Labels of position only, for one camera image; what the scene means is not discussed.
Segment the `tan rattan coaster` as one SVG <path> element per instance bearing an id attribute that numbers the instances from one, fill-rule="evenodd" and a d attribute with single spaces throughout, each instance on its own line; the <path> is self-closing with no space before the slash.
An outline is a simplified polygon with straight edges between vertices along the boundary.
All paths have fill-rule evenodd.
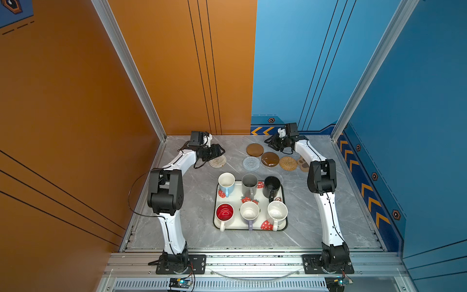
<path id="1" fill-rule="evenodd" d="M 279 165 L 283 170 L 293 171 L 297 169 L 298 162 L 292 157 L 285 156 L 280 159 Z"/>

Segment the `dark brown worn coaster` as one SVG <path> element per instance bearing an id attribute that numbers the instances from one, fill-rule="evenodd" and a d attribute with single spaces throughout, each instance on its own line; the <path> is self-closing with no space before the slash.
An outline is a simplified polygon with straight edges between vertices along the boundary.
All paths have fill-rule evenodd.
<path id="1" fill-rule="evenodd" d="M 274 152 L 265 152 L 261 156 L 261 163 L 266 167 L 275 167 L 279 162 L 280 158 L 278 154 Z"/>

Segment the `paw shaped wooden coaster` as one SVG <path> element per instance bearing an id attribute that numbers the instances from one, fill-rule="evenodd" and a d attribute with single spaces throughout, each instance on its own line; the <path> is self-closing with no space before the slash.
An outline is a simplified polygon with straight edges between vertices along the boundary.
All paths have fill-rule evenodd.
<path id="1" fill-rule="evenodd" d="M 303 157 L 300 157 L 297 160 L 297 163 L 301 171 L 308 172 L 310 170 L 310 165 L 306 162 L 306 160 Z"/>

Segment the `light brown wooden coaster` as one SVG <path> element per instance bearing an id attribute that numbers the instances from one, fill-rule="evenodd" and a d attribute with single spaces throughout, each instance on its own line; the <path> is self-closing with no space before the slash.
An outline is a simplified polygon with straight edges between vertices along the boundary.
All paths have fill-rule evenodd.
<path id="1" fill-rule="evenodd" d="M 260 157 L 264 153 L 264 147 L 258 143 L 251 143 L 246 147 L 249 156 Z"/>

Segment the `blue grey woven coaster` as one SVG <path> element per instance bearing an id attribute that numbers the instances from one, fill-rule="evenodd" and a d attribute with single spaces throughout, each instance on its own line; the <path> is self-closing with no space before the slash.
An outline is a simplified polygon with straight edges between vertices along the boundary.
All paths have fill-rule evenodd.
<path id="1" fill-rule="evenodd" d="M 243 167 L 250 172 L 257 170 L 260 167 L 260 164 L 260 160 L 253 156 L 249 156 L 243 160 Z"/>

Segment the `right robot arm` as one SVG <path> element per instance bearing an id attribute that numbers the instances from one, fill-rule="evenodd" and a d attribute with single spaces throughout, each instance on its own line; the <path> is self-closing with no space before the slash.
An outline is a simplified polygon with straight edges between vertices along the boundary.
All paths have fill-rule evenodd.
<path id="1" fill-rule="evenodd" d="M 355 272 L 350 260 L 350 250 L 342 235 L 336 210 L 336 163 L 320 154 L 302 135 L 275 134 L 265 140 L 274 150 L 283 152 L 290 148 L 300 154 L 310 166 L 307 186 L 314 194 L 322 223 L 322 253 L 318 264 L 326 273 L 351 274 Z"/>

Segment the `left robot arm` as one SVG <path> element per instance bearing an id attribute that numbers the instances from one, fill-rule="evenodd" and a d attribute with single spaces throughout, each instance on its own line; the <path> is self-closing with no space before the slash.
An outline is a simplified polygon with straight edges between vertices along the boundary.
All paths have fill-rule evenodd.
<path id="1" fill-rule="evenodd" d="M 170 163 L 149 172 L 147 204 L 159 219 L 164 236 L 164 250 L 154 264 L 176 273 L 188 269 L 189 253 L 180 220 L 184 202 L 182 177 L 199 159 L 205 164 L 225 152 L 219 144 L 183 147 Z"/>

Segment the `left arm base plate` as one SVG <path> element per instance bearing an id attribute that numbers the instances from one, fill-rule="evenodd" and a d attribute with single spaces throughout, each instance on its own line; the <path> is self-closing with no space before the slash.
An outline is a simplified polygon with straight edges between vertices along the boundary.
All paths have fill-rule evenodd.
<path id="1" fill-rule="evenodd" d="M 175 259 L 165 260 L 163 256 L 161 256 L 156 268 L 156 274 L 190 274 L 193 268 L 193 273 L 198 276 L 206 272 L 206 260 L 207 257 L 205 254 L 192 254 L 188 255 L 187 264 L 185 265 L 184 263 L 176 263 Z"/>

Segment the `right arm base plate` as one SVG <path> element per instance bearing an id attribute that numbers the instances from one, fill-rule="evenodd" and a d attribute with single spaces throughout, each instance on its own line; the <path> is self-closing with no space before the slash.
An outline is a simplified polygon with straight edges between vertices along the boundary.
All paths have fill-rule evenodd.
<path id="1" fill-rule="evenodd" d="M 322 254 L 302 255 L 306 274 L 354 274 L 353 264 L 348 256 L 327 257 Z"/>

